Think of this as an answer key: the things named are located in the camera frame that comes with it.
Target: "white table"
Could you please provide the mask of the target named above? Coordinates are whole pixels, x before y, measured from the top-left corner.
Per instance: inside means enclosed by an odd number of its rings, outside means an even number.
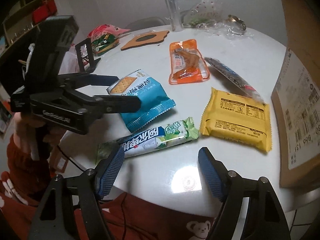
[[[151,28],[162,31],[170,26]],[[160,45],[148,45],[121,51],[134,35],[148,31],[136,31],[120,39],[120,45],[101,57],[95,74],[114,75],[122,78],[142,69],[159,81],[167,95],[174,99],[176,107],[150,122],[143,130],[165,125],[192,116],[199,127],[201,115],[207,105],[211,87],[239,93],[237,87],[216,71],[202,83],[170,85],[169,44],[175,41],[196,39],[198,49],[204,57],[219,59],[252,85],[271,106],[273,149],[264,155],[253,147],[214,137],[200,137],[197,141],[160,150],[155,153],[126,159],[114,186],[146,201],[181,212],[216,216],[220,203],[213,198],[199,169],[197,156],[201,147],[208,147],[216,160],[224,163],[228,170],[237,171],[243,178],[269,179],[279,198],[284,212],[310,202],[292,189],[279,188],[280,149],[275,112],[271,92],[278,78],[284,59],[285,46],[272,38],[252,29],[252,38],[228,40],[224,36],[212,36],[202,30],[185,29],[179,33],[170,32]],[[106,87],[87,86],[81,92],[93,96],[107,94]],[[95,167],[95,147],[99,142],[129,135],[119,114],[106,114],[97,120],[90,132],[78,135],[68,132],[61,142],[64,152],[84,168]],[[193,191],[183,192],[183,179],[191,176],[197,183]],[[300,196],[299,203],[295,195]],[[243,205],[241,217],[245,217]]]

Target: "red sleeve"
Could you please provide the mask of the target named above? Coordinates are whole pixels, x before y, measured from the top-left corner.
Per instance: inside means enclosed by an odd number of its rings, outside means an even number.
[[[51,178],[47,160],[33,161],[30,153],[22,152],[10,138],[7,147],[10,179],[18,192],[39,201]]]

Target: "yellow snack package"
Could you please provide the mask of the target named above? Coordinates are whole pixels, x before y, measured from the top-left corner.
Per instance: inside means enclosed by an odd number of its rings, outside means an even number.
[[[269,105],[211,88],[200,132],[268,152],[272,148]]]

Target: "red bag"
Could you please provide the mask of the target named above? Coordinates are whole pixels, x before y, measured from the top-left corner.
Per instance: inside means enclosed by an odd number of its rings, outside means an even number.
[[[34,24],[42,22],[50,15],[53,15],[57,12],[56,3],[54,0],[46,1],[44,5],[40,6],[32,13],[32,21]]]

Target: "orange snack package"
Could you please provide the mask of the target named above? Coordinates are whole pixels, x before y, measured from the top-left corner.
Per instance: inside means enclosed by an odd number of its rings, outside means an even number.
[[[209,79],[209,69],[204,62],[196,40],[170,44],[171,85],[202,82]]]

